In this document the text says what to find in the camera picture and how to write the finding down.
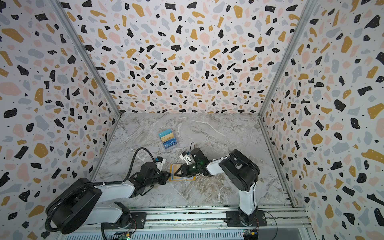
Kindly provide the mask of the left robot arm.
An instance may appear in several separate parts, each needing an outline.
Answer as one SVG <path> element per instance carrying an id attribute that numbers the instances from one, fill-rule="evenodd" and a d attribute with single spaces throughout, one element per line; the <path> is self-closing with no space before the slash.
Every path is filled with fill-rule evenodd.
<path id="1" fill-rule="evenodd" d="M 165 185 L 171 173 L 156 162 L 147 162 L 139 172 L 122 181 L 91 182 L 80 178 L 53 200 L 46 209 L 47 232 L 73 233 L 85 225 L 113 225 L 138 229 L 138 221 L 121 199 L 142 197 L 157 185 Z"/>

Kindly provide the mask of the yellow card holder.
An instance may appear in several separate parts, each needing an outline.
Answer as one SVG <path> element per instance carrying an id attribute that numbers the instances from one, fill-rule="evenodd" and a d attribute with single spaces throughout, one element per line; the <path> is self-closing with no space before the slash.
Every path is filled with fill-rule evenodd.
<path id="1" fill-rule="evenodd" d="M 188 176 L 185 168 L 187 164 L 171 164 L 171 178 L 170 182 L 179 182 L 179 181 L 195 181 L 195 176 Z"/>

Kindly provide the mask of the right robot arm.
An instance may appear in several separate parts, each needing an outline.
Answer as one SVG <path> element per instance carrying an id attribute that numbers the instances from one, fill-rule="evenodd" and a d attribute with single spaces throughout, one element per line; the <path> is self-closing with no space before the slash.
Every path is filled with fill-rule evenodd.
<path id="1" fill-rule="evenodd" d="M 232 150 L 228 155 L 219 159 L 209 160 L 201 149 L 195 148 L 184 152 L 180 158 L 185 161 L 174 173 L 173 177 L 192 178 L 199 175 L 212 177 L 225 174 L 239 190 L 240 220 L 250 225 L 258 213 L 255 197 L 255 186 L 261 173 L 259 167 L 239 150 Z"/>

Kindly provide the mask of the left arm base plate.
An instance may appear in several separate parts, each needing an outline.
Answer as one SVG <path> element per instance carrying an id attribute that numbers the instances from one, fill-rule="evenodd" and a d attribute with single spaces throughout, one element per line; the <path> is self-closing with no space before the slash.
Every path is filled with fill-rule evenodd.
<path id="1" fill-rule="evenodd" d="M 123 213 L 116 223 L 104 223 L 105 230 L 128 231 L 143 229 L 146 223 L 147 213 Z"/>

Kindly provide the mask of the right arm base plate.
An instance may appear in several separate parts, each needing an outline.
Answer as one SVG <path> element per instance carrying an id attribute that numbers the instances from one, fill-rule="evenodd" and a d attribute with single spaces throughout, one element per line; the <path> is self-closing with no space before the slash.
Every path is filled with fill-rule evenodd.
<path id="1" fill-rule="evenodd" d="M 255 210 L 250 215 L 246 215 L 240 209 L 236 211 L 226 211 L 224 222 L 228 227 L 266 227 L 267 220 L 265 211 Z"/>

